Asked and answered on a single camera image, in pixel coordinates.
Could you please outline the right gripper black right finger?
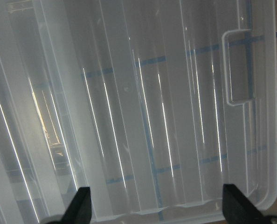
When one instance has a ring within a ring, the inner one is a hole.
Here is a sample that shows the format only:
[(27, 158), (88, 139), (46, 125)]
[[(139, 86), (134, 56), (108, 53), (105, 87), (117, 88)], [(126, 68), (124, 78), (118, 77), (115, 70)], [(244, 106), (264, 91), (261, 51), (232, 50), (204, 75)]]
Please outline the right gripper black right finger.
[(277, 216), (263, 215), (234, 184), (224, 184), (222, 213), (229, 224), (277, 224)]

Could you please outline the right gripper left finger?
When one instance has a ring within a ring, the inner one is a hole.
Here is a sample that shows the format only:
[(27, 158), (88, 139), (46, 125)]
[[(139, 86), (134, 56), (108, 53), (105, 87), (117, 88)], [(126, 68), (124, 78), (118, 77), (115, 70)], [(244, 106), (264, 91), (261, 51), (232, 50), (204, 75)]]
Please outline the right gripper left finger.
[(89, 224), (91, 219), (90, 187), (80, 187), (63, 215), (45, 218), (42, 224)]

